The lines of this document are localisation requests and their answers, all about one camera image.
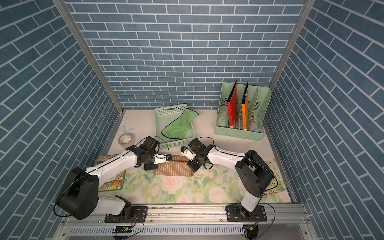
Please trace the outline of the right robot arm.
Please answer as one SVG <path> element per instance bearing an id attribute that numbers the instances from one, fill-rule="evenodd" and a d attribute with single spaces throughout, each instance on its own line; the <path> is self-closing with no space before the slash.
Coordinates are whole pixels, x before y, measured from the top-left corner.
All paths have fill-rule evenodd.
<path id="1" fill-rule="evenodd" d="M 220 150 L 215 145 L 205 146 L 198 143 L 195 146 L 189 143 L 188 146 L 181 147 L 181 153 L 189 159 L 188 166 L 193 172 L 197 172 L 204 164 L 221 165 L 236 170 L 246 189 L 241 206 L 248 213 L 255 210 L 275 177 L 271 168 L 253 150 L 233 153 Z"/>

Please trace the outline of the green and grey dishcloth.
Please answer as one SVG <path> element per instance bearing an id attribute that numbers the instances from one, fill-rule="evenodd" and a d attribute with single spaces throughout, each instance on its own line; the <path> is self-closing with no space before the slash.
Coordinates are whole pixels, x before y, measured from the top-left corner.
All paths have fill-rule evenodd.
<path id="1" fill-rule="evenodd" d="M 191 128 L 191 122 L 199 114 L 191 109 L 185 109 L 183 113 L 163 130 L 162 135 L 169 139 L 182 140 Z"/>

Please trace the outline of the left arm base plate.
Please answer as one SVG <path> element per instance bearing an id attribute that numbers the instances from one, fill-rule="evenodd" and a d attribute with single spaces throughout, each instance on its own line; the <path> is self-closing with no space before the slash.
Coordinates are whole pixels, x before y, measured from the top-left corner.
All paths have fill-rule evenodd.
<path id="1" fill-rule="evenodd" d="M 128 223 L 137 220 L 144 223 L 146 221 L 148 209 L 147 206 L 125 207 L 118 215 L 106 215 L 105 223 Z"/>

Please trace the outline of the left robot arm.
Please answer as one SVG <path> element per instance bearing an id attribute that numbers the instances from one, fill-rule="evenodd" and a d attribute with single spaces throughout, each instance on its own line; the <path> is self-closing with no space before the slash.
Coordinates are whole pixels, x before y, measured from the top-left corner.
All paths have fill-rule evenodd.
<path id="1" fill-rule="evenodd" d="M 108 215 L 114 222 L 132 219 L 132 203 L 123 197 L 99 195 L 99 188 L 118 173 L 142 164 L 154 165 L 158 143 L 133 145 L 114 158 L 96 166 L 71 170 L 59 191 L 54 207 L 67 212 L 63 217 L 83 220 L 88 216 Z"/>

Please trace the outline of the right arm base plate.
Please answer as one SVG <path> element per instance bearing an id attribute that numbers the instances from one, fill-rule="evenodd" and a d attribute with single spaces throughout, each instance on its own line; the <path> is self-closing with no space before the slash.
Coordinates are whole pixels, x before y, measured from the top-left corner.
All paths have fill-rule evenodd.
<path id="1" fill-rule="evenodd" d="M 228 222 L 266 222 L 267 215 L 263 206 L 257 205 L 249 212 L 241 204 L 231 204 L 226 206 Z"/>

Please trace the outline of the brown striped dishcloth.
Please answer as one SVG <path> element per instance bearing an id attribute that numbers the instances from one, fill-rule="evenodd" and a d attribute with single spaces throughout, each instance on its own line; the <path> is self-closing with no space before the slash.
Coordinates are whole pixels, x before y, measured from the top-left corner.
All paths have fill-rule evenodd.
<path id="1" fill-rule="evenodd" d="M 194 172 L 189 168 L 188 162 L 189 159 L 185 156 L 172 155 L 172 160 L 159 164 L 158 168 L 154 170 L 154 174 L 159 176 L 192 177 Z"/>

